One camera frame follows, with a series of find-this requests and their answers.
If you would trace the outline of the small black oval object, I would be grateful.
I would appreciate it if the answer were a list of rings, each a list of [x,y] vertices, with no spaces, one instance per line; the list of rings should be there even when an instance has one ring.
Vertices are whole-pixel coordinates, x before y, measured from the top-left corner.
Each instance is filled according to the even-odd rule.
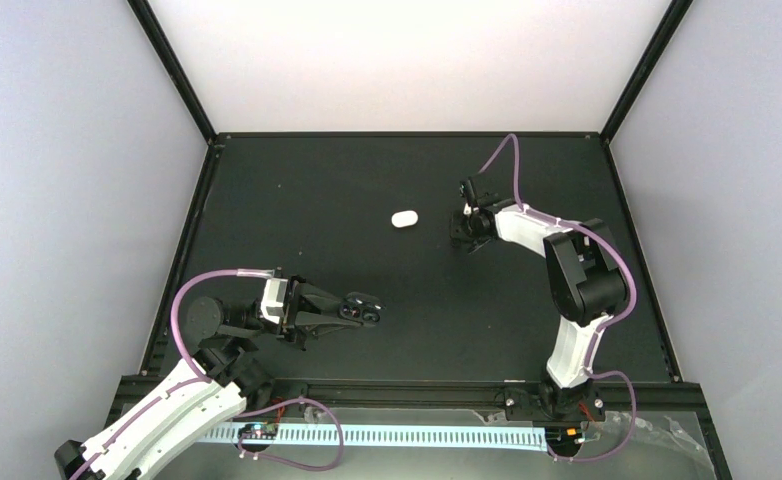
[[[375,326],[385,311],[386,307],[377,297],[351,292],[341,301],[338,315],[344,320],[358,322],[363,326]]]

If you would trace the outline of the white earbud charging case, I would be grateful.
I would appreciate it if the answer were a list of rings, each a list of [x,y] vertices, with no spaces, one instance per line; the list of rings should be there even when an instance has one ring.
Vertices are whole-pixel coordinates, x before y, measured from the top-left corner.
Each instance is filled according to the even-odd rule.
[[[414,210],[398,211],[392,214],[391,224],[394,228],[409,228],[418,223],[419,215]]]

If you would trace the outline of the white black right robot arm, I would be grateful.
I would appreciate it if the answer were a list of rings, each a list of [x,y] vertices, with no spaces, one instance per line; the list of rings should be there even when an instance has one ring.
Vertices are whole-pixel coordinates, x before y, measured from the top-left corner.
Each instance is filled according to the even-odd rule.
[[[474,177],[461,181],[460,195],[464,205],[452,213],[449,228],[454,246],[475,252],[500,240],[545,260],[560,320],[536,401],[545,416],[563,418],[588,394],[606,322],[629,302],[627,276],[608,250],[609,229],[598,219],[576,223],[548,218],[477,188]]]

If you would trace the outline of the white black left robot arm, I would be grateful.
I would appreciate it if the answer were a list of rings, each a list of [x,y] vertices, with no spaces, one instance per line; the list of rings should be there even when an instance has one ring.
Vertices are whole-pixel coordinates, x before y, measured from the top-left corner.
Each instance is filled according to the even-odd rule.
[[[201,297],[182,317],[184,296],[220,277],[260,279],[262,295],[248,306]],[[384,310],[376,297],[357,292],[336,296],[278,270],[223,269],[193,277],[170,307],[178,363],[102,432],[84,442],[62,444],[54,454],[61,477],[152,479],[224,422],[278,414],[291,405],[323,409],[303,396],[274,401],[275,381],[254,356],[255,338],[272,335],[302,349],[319,335],[373,327]]]

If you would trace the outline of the small circuit board left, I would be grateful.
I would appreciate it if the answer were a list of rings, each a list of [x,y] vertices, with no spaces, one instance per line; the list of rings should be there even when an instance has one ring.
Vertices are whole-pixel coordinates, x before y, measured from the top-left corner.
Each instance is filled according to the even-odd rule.
[[[238,431],[238,440],[244,442],[272,442],[277,438],[278,423],[250,422]]]

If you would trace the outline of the small circuit board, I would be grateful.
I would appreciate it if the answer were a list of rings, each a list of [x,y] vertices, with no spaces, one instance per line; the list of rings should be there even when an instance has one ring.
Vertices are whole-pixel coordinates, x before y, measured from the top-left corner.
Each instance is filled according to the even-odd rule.
[[[580,445],[588,442],[598,441],[600,439],[599,432],[589,433],[581,428],[547,428],[545,432],[545,438],[548,443],[560,444],[574,444]]]
[[[244,442],[272,442],[277,438],[278,423],[250,422],[238,431],[238,440]]]

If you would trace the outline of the small circuit board right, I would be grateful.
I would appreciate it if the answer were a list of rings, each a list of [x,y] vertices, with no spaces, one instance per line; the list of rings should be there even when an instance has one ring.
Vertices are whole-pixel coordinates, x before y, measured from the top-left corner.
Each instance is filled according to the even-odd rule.
[[[580,445],[588,442],[598,441],[600,439],[599,432],[589,433],[581,428],[547,428],[545,432],[545,438],[548,443],[560,444],[574,444]]]

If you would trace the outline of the black front rail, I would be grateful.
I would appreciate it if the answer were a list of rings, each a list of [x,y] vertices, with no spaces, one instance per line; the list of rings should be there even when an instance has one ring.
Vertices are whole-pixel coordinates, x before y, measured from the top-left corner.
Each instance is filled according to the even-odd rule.
[[[705,403],[701,387],[695,383],[637,383],[637,405],[691,410]],[[463,407],[501,406],[508,399],[530,400],[538,394],[538,384],[482,382],[382,382],[321,381],[279,379],[272,387],[273,398],[299,395],[327,405],[357,408],[384,407]]]

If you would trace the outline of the black vertical frame post right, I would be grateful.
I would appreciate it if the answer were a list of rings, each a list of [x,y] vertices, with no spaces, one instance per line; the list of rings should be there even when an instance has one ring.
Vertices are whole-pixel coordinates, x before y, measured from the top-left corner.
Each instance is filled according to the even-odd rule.
[[[669,2],[600,132],[604,144],[611,144],[614,140],[692,4],[693,0]]]

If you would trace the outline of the black vertical frame post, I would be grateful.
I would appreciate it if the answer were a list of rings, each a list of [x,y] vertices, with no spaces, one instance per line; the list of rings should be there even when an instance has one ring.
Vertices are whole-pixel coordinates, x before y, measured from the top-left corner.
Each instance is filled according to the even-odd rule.
[[[669,2],[600,132],[604,144],[611,144],[614,140],[692,4],[693,0]]]
[[[158,56],[169,80],[179,94],[202,138],[208,145],[213,144],[216,140],[217,132],[206,114],[151,3],[147,0],[128,0],[127,3]]]

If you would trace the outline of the black vertical frame post left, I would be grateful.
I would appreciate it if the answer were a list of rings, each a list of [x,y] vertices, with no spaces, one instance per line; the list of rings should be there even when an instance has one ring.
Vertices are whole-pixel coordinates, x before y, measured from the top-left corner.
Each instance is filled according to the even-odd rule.
[[[128,0],[127,3],[158,56],[169,80],[179,94],[202,138],[208,145],[213,144],[216,140],[217,132],[206,114],[151,3],[147,0]]]

